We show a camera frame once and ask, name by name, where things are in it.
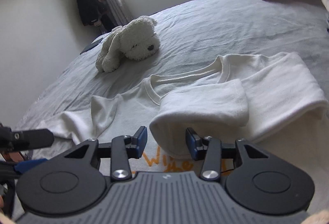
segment silver screw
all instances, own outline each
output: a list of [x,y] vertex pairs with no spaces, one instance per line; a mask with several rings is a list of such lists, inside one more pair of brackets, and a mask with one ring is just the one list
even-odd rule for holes
[[202,173],[202,176],[206,179],[214,179],[218,177],[218,173],[214,170],[206,170]]
[[112,175],[117,179],[124,179],[129,175],[129,173],[123,169],[117,169],[113,171]]
[[162,176],[165,180],[167,180],[167,179],[169,179],[169,178],[171,178],[171,176],[170,175],[168,175],[168,174],[166,174],[166,175],[164,175],[164,176]]

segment white teddy bear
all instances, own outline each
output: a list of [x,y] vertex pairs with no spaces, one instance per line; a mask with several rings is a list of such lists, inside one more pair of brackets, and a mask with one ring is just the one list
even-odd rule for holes
[[106,37],[96,60],[99,72],[113,72],[123,56],[140,61],[153,55],[160,46],[154,26],[157,22],[149,16],[140,16],[126,26],[117,26]]

